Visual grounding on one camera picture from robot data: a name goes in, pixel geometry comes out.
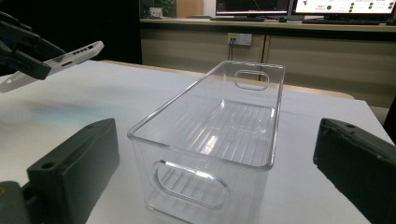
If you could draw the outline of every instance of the white table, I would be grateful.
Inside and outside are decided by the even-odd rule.
[[[195,79],[88,61],[0,94],[0,181],[24,185],[25,170],[47,152],[84,126],[114,118],[120,166],[88,223],[163,223],[143,206],[126,134]],[[284,90],[276,161],[268,175],[261,223],[368,223],[312,162],[322,118],[352,123],[390,141],[363,101]]]

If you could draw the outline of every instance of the monitor screen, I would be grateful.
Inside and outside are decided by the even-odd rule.
[[[218,16],[287,15],[289,0],[217,0]]]
[[[292,13],[390,16],[396,0],[295,0]]]

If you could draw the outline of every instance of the plastic storage container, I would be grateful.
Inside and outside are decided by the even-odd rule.
[[[223,62],[136,124],[128,136],[146,207],[179,222],[257,223],[284,74]]]

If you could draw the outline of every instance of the electrical outlet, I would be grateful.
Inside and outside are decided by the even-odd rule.
[[[239,34],[228,33],[227,44],[231,44],[231,43],[235,45],[239,44]]]
[[[228,33],[227,37],[227,44],[231,44],[233,41],[234,45],[251,45],[251,35],[249,34],[235,34],[235,33]]]
[[[251,35],[240,34],[239,35],[238,44],[239,45],[250,46],[251,45]]]

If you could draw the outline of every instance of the container handle cutout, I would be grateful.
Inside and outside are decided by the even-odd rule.
[[[263,77],[263,81],[241,78],[240,76],[242,75],[256,75],[260,79]],[[234,77],[234,83],[238,88],[251,91],[265,91],[270,82],[269,76],[261,71],[239,70],[235,73]]]
[[[227,185],[216,176],[170,161],[152,165],[154,183],[164,193],[219,210],[229,201]]]

